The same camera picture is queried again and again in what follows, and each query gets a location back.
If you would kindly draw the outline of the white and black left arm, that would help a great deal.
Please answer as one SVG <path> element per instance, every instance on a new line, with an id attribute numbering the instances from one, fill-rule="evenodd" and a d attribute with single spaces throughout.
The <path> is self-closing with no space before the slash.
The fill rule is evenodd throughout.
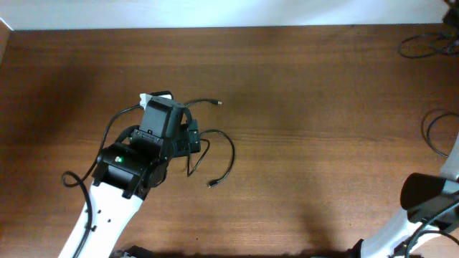
<path id="1" fill-rule="evenodd" d="M 142 93 L 140 125 L 126 128 L 97 158 L 86 205 L 61 257 L 109 257 L 151 188 L 165 179 L 172 158 L 201 150 L 197 121 L 169 91 Z"/>

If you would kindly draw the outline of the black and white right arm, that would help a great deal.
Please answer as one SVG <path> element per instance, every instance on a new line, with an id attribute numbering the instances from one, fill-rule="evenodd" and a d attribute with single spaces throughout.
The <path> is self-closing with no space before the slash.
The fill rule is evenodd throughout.
<path id="1" fill-rule="evenodd" d="M 451 235 L 458 228 L 458 142 L 446 154 L 432 144 L 430 137 L 433 125 L 447 116 L 458 114 L 443 110 L 421 128 L 426 144 L 446 158 L 440 174 L 410 174 L 401 190 L 398 212 L 375 235 L 347 249 L 343 257 L 409 257 L 416 248 L 439 236 L 458 243 Z"/>

